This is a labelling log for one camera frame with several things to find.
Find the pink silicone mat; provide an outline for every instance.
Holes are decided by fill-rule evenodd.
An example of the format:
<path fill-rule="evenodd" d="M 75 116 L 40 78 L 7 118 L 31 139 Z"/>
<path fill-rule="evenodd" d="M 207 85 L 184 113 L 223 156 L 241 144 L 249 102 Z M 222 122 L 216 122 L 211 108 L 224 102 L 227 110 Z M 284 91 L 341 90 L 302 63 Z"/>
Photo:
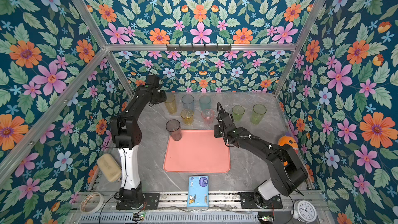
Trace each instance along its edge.
<path fill-rule="evenodd" d="M 170 136 L 163 169 L 167 172 L 227 173 L 229 148 L 213 130 L 181 130 L 182 139 Z"/>

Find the soap bar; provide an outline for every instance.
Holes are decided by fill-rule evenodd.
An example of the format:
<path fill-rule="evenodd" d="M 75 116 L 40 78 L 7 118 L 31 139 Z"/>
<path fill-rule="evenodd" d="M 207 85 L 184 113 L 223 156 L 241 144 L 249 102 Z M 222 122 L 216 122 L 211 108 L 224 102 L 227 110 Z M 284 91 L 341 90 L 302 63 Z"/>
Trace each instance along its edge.
<path fill-rule="evenodd" d="M 103 154 L 97 163 L 109 182 L 114 182 L 122 176 L 122 169 L 110 154 Z"/>

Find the floral wallpaper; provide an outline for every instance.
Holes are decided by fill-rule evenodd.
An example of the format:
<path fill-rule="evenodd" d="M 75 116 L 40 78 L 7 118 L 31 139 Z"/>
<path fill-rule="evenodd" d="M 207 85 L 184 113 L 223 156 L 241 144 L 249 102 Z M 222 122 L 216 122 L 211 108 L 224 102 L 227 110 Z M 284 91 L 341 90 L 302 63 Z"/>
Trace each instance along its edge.
<path fill-rule="evenodd" d="M 398 222 L 398 4 L 327 0 L 281 107 L 339 224 Z"/>
<path fill-rule="evenodd" d="M 111 140 L 110 118 L 126 105 L 126 92 L 104 59 L 0 188 L 0 223 L 64 223 Z M 24 126 L 15 114 L 0 120 Z"/>
<path fill-rule="evenodd" d="M 98 47 L 70 0 L 0 0 L 0 15 L 1 161 Z"/>

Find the white alarm clock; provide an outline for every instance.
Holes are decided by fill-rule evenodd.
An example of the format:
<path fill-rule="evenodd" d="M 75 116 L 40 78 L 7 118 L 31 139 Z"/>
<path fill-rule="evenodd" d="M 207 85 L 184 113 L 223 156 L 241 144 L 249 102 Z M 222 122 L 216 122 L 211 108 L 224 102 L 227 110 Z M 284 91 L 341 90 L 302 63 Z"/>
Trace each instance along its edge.
<path fill-rule="evenodd" d="M 291 211 L 294 219 L 312 222 L 316 219 L 316 209 L 309 201 L 296 201 Z"/>

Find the pink flower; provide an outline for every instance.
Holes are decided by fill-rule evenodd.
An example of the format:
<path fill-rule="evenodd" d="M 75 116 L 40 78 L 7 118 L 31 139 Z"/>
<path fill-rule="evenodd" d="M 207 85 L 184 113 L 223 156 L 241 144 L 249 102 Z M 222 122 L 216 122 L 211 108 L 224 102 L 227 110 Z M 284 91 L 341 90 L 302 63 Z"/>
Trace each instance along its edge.
<path fill-rule="evenodd" d="M 355 124 L 351 124 L 348 126 L 348 119 L 344 119 L 344 125 L 342 123 L 337 123 L 337 127 L 340 128 L 342 131 L 339 131 L 337 135 L 339 137 L 344 136 L 344 141 L 346 144 L 349 143 L 349 138 L 352 140 L 357 140 L 357 136 L 353 133 L 357 129 L 357 126 Z"/>
<path fill-rule="evenodd" d="M 197 25 L 198 29 L 192 29 L 189 32 L 191 32 L 192 35 L 194 35 L 195 37 L 192 39 L 193 43 L 197 43 L 200 41 L 200 43 L 202 44 L 203 42 L 210 42 L 210 38 L 208 37 L 208 35 L 210 35 L 212 33 L 211 29 L 206 29 L 205 30 L 205 25 L 202 22 L 199 22 Z"/>
<path fill-rule="evenodd" d="M 225 22 L 225 20 L 222 20 L 222 22 L 218 21 L 217 28 L 220 28 L 220 31 L 226 30 L 227 26 L 228 26 L 228 24 Z"/>
<path fill-rule="evenodd" d="M 185 26 L 182 24 L 182 21 L 178 22 L 178 20 L 176 20 L 174 27 L 176 28 L 176 30 L 180 31 L 182 31 L 182 28 L 185 28 Z"/>
<path fill-rule="evenodd" d="M 267 29 L 267 36 L 271 35 L 273 37 L 274 34 L 278 33 L 277 28 L 274 26 L 271 26 L 271 28 Z"/>
<path fill-rule="evenodd" d="M 308 97 L 310 94 L 311 94 L 311 92 L 310 92 L 310 87 L 308 87 L 307 85 L 303 88 L 303 95 L 305 96 L 305 97 Z"/>
<path fill-rule="evenodd" d="M 371 191 L 368 188 L 371 185 L 371 183 L 368 181 L 364 181 L 362 174 L 359 175 L 359 178 L 357 176 L 354 176 L 354 179 L 356 181 L 354 183 L 354 186 L 359 188 L 359 191 L 361 192 L 361 194 L 363 194 L 364 192 L 366 192 L 367 194 L 371 193 Z"/>
<path fill-rule="evenodd" d="M 330 131 L 333 131 L 333 128 L 331 127 L 331 122 L 328 122 L 327 120 L 324 120 L 324 124 L 321 124 L 323 127 L 322 132 L 326 132 L 328 135 L 330 134 Z"/>
<path fill-rule="evenodd" d="M 66 136 L 69 133 L 72 133 L 72 128 L 74 127 L 74 124 L 72 124 L 72 122 L 68 121 L 67 123 L 63 122 L 62 123 L 62 128 L 61 128 L 61 132 L 64 132 L 64 135 Z"/>
<path fill-rule="evenodd" d="M 334 64 L 337 62 L 337 59 L 335 57 L 335 55 L 333 55 L 332 57 L 328 57 L 328 62 L 326 62 L 326 65 L 328 65 L 328 69 L 330 69 L 331 67 L 334 68 Z"/>
<path fill-rule="evenodd" d="M 311 76 L 314 74 L 312 70 L 312 65 L 308 67 L 308 65 L 305 66 L 305 70 L 302 72 L 304 74 L 304 80 L 311 80 Z"/>
<path fill-rule="evenodd" d="M 373 89 L 376 86 L 376 82 L 371 83 L 370 79 L 366 80 L 365 83 L 361 83 L 360 86 L 362 87 L 360 89 L 360 93 L 365 93 L 365 97 L 369 96 L 369 93 L 374 94 L 376 91 Z"/>
<path fill-rule="evenodd" d="M 230 52 L 226 52 L 224 54 L 224 57 L 228 57 L 228 60 L 230 61 L 232 58 L 237 58 L 238 56 L 236 55 L 239 51 L 238 50 L 231 50 Z"/>
<path fill-rule="evenodd" d="M 162 55 L 160 54 L 160 50 L 156 50 L 156 51 L 148 51 L 149 52 L 149 54 L 148 54 L 148 56 L 149 57 L 153 57 L 155 60 L 157 60 L 158 59 L 158 57 L 162 57 Z"/>
<path fill-rule="evenodd" d="M 21 185 L 18 187 L 19 191 L 21 191 L 21 194 L 19 195 L 19 200 L 21 200 L 23 197 L 26 196 L 27 199 L 32 198 L 33 192 L 36 192 L 40 189 L 39 186 L 36 186 L 40 182 L 40 179 L 36 179 L 33 181 L 33 179 L 30 177 L 26 181 L 26 185 Z"/>
<path fill-rule="evenodd" d="M 254 67 L 260 67 L 260 66 L 261 66 L 260 58 L 258 58 L 257 60 L 254 60 L 253 63 L 252 63 L 252 65 L 253 65 Z"/>
<path fill-rule="evenodd" d="M 365 169 L 366 169 L 366 171 L 368 173 L 372 172 L 372 166 L 374 168 L 376 168 L 376 169 L 380 169 L 381 168 L 380 164 L 377 161 L 373 160 L 373 158 L 377 157 L 377 152 L 376 151 L 370 151 L 368 153 L 368 148 L 366 148 L 365 145 L 361 146 L 361 151 L 362 152 L 360 152 L 359 150 L 355 150 L 354 151 L 355 155 L 360 157 L 357 160 L 357 165 L 363 166 L 365 164 Z"/>
<path fill-rule="evenodd" d="M 96 97 L 97 95 L 98 95 L 98 93 L 97 93 L 97 91 L 98 91 L 98 88 L 96 88 L 95 86 L 91 86 L 91 87 L 88 87 L 89 88 L 89 92 L 88 92 L 88 94 L 89 95 L 91 95 L 91 97 Z"/>
<path fill-rule="evenodd" d="M 340 94 L 341 91 L 343 91 L 343 85 L 341 83 L 343 83 L 346 86 L 351 85 L 352 84 L 351 78 L 349 76 L 345 76 L 351 71 L 351 67 L 352 65 L 348 64 L 345 65 L 343 69 L 341 69 L 341 63 L 337 61 L 334 67 L 334 70 L 336 72 L 333 72 L 331 70 L 328 71 L 328 77 L 333 79 L 329 82 L 328 88 L 334 88 L 334 86 L 336 86 L 336 92 Z"/>
<path fill-rule="evenodd" d="M 65 57 L 62 57 L 62 58 L 61 58 L 60 56 L 57 56 L 57 59 L 54 60 L 54 62 L 58 64 L 58 65 L 57 65 L 57 68 L 66 69 L 65 66 L 69 65 L 69 63 L 67 63 L 67 62 L 65 61 Z"/>
<path fill-rule="evenodd" d="M 221 61 L 220 59 L 217 62 L 214 62 L 214 64 L 216 64 L 216 68 L 222 68 L 224 67 L 224 61 Z"/>
<path fill-rule="evenodd" d="M 153 63 L 152 63 L 151 60 L 148 61 L 147 59 L 145 59 L 144 60 L 144 65 L 145 65 L 145 67 L 151 68 L 153 66 Z"/>
<path fill-rule="evenodd" d="M 35 163 L 31 162 L 32 160 L 35 160 L 39 156 L 39 153 L 35 152 L 27 156 L 22 162 L 19 164 L 17 169 L 15 170 L 15 176 L 20 177 L 25 168 L 26 169 L 34 169 L 35 168 Z"/>
<path fill-rule="evenodd" d="M 247 58 L 250 59 L 252 56 L 256 56 L 255 52 L 256 52 L 255 50 L 248 50 L 248 51 L 245 51 L 243 56 L 247 56 Z"/>
<path fill-rule="evenodd" d="M 301 66 L 304 65 L 304 55 L 300 56 L 298 55 L 298 57 L 296 58 L 295 62 L 296 62 L 296 68 L 298 68 L 299 70 L 301 69 Z"/>
<path fill-rule="evenodd" d="M 298 29 L 292 29 L 293 27 L 293 22 L 290 22 L 286 25 L 286 28 L 283 28 L 282 26 L 278 27 L 278 33 L 279 35 L 275 35 L 272 40 L 276 41 L 279 40 L 278 43 L 284 43 L 285 41 L 287 43 L 292 42 L 293 38 L 290 35 L 294 35 L 297 33 Z"/>
<path fill-rule="evenodd" d="M 44 144 L 47 141 L 47 138 L 54 137 L 54 133 L 51 132 L 52 130 L 54 130 L 54 128 L 55 128 L 54 124 L 48 126 L 46 133 L 44 133 L 43 136 L 40 137 L 40 143 Z"/>
<path fill-rule="evenodd" d="M 36 94 L 41 94 L 41 92 L 38 90 L 40 88 L 40 85 L 35 85 L 33 81 L 29 82 L 28 84 L 22 85 L 23 88 L 26 89 L 25 92 L 23 92 L 24 95 L 29 95 L 32 96 L 32 98 L 36 98 Z"/>
<path fill-rule="evenodd" d="M 101 63 L 99 64 L 99 68 L 100 68 L 101 70 L 103 70 L 104 68 L 107 68 L 107 67 L 108 67 L 108 66 L 106 65 L 106 62 L 107 62 L 107 59 L 106 59 L 106 58 L 103 58 L 102 61 L 101 61 Z"/>
<path fill-rule="evenodd" d="M 91 73 L 91 75 L 88 76 L 88 81 L 89 81 L 89 82 L 90 82 L 91 80 L 96 81 L 96 80 L 97 80 L 97 77 L 96 77 L 97 74 L 98 74 L 98 72 L 94 70 L 94 71 Z"/>
<path fill-rule="evenodd" d="M 129 27 L 124 27 L 125 28 L 125 34 L 128 34 L 129 37 L 135 37 L 135 29 L 132 29 L 130 26 Z"/>
<path fill-rule="evenodd" d="M 120 44 L 125 44 L 124 41 L 131 40 L 128 36 L 123 35 L 125 33 L 125 29 L 123 27 L 118 27 L 116 30 L 116 27 L 112 23 L 108 23 L 108 27 L 110 28 L 110 30 L 105 29 L 103 31 L 105 32 L 105 34 L 112 36 L 111 37 L 112 43 L 119 42 Z"/>
<path fill-rule="evenodd" d="M 61 81 L 61 79 L 65 79 L 68 74 L 65 71 L 57 72 L 57 65 L 55 62 L 50 62 L 50 71 L 48 71 L 47 68 L 42 65 L 37 67 L 44 76 L 37 75 L 33 77 L 32 81 L 40 85 L 46 83 L 46 85 L 43 87 L 44 95 L 51 94 L 53 87 L 57 93 L 62 93 L 65 90 L 67 85 L 65 82 Z"/>
<path fill-rule="evenodd" d="M 184 68 L 186 69 L 187 67 L 191 67 L 190 64 L 191 64 L 191 63 L 188 62 L 188 61 L 185 59 L 183 62 L 181 62 L 181 67 L 184 67 Z"/>
<path fill-rule="evenodd" d="M 178 51 L 166 51 L 166 53 L 168 54 L 167 58 L 173 58 L 174 61 L 177 60 L 177 57 L 181 57 L 181 54 L 179 54 Z"/>

